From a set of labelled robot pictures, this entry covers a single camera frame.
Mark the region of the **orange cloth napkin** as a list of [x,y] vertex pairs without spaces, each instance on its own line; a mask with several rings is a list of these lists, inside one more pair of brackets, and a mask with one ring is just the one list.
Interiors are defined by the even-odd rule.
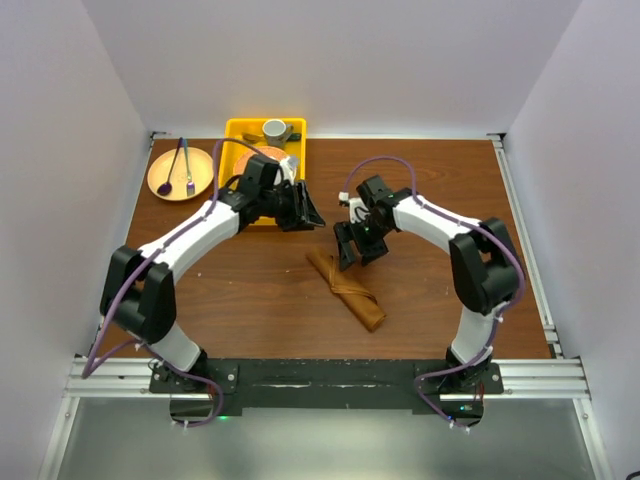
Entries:
[[375,295],[350,273],[339,269],[339,259],[322,248],[306,253],[306,259],[325,280],[330,292],[337,296],[355,318],[370,333],[375,332],[386,319],[386,312]]

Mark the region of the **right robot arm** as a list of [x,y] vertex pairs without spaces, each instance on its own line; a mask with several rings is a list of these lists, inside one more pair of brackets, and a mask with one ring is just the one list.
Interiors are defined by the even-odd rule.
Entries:
[[366,266],[386,255],[385,236],[392,231],[414,234],[447,253],[462,304],[458,330],[447,349],[447,367],[425,372],[415,383],[445,377],[452,390],[469,392],[491,361],[504,312],[524,289],[524,271],[505,224],[455,214],[411,188],[394,192],[378,175],[357,192],[356,197],[345,190],[338,194],[339,204],[349,209],[349,219],[334,225],[339,269],[357,260]]

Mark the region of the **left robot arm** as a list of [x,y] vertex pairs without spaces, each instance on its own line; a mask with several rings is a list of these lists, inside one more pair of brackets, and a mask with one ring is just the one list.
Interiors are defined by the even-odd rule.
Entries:
[[177,320],[175,286],[202,257],[262,217],[283,232],[313,230],[325,222],[303,180],[297,157],[252,155],[243,172],[169,233],[138,249],[118,248],[111,257],[100,312],[105,327],[129,333],[172,369],[185,392],[211,388],[206,352]]

